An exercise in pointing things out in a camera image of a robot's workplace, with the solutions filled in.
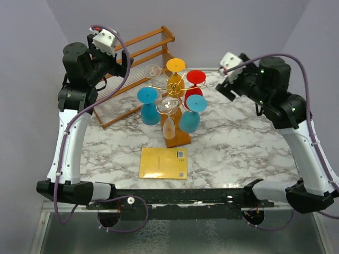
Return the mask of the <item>red wine glass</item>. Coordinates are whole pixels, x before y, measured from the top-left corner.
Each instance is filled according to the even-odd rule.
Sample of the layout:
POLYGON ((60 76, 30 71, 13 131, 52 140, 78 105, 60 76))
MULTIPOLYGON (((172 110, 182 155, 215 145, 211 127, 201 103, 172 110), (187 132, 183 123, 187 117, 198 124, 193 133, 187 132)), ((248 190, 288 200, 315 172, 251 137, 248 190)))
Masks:
POLYGON ((185 92, 185 102, 192 95, 203 96, 203 92, 198 85, 203 84, 205 82, 206 80, 205 73, 200 70, 190 70, 187 73, 186 78, 188 82, 192 84, 192 86, 189 87, 185 92))

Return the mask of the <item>blue wine glass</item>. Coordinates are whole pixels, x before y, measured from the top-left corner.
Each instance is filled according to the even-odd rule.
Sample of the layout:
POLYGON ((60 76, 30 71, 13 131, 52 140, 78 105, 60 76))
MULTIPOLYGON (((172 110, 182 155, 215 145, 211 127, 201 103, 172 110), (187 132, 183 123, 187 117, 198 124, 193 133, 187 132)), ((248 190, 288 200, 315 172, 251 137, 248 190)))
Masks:
POLYGON ((195 132, 200 124, 200 112, 207 108, 207 101, 201 95, 191 95, 186 100, 188 111, 186 111, 179 123, 180 129, 185 133, 195 132))
POLYGON ((160 114, 156 109, 158 93, 152 87, 143 87, 137 93, 137 98, 143 103, 141 107, 141 119, 146 125, 156 125, 160 121, 160 114))

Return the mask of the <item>yellow wine glass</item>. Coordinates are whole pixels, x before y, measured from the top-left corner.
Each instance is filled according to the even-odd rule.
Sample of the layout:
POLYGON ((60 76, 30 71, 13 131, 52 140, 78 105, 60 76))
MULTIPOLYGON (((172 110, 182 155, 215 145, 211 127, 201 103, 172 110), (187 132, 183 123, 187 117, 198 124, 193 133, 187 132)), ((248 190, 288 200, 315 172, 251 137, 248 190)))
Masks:
POLYGON ((166 63, 166 68, 173 73, 167 81, 167 89, 172 90, 172 86, 174 86, 176 88, 175 91, 177 92, 178 86, 176 84, 178 84, 181 88, 181 91, 179 93, 171 95, 173 98, 175 98, 176 96, 182 97, 184 95, 183 89, 185 88, 185 83, 182 76, 179 75, 179 72, 183 71, 185 67, 185 62, 180 58, 170 59, 166 63))

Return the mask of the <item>ribbed clear wine glass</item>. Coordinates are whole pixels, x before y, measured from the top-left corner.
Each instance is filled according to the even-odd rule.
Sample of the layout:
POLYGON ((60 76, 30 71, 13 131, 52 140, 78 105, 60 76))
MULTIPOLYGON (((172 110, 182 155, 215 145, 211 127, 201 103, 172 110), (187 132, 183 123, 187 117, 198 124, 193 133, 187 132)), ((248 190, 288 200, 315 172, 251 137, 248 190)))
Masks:
POLYGON ((171 116, 177 112, 178 104, 177 100, 173 100, 157 105, 158 112, 166 116, 163 124, 163 136, 165 139, 173 139, 175 137, 175 123, 171 116))

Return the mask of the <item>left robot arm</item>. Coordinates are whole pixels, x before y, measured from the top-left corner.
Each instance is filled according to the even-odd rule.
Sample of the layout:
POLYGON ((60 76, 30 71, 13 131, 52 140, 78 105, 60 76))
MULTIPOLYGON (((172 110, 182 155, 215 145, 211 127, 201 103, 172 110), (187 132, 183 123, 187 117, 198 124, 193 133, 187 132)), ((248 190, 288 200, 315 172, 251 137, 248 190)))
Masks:
POLYGON ((122 62, 117 63, 115 44, 122 42, 115 31, 103 30, 87 37, 88 45, 74 42, 63 49, 66 70, 63 86, 58 94, 59 132, 56 151, 47 178, 37 182, 39 194, 54 202, 88 205, 91 201, 107 209, 113 208, 117 196, 112 184, 81 180, 80 161, 84 135, 98 105, 97 84, 106 77, 129 76, 132 60, 123 48, 122 62))

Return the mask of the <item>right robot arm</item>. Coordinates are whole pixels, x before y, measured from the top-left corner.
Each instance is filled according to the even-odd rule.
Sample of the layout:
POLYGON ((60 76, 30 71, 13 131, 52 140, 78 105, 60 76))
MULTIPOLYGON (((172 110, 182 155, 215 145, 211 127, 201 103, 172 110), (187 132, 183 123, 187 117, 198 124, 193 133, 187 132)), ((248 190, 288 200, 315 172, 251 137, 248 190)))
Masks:
POLYGON ((216 90, 233 101, 246 96, 255 103, 287 142, 299 179, 271 182, 257 179, 244 187, 243 200, 255 207, 268 199, 288 203, 306 214, 327 209, 338 197, 338 176, 333 172, 316 135, 307 96, 288 91, 291 67, 284 54, 249 59, 245 54, 226 53, 219 73, 224 81, 216 90))

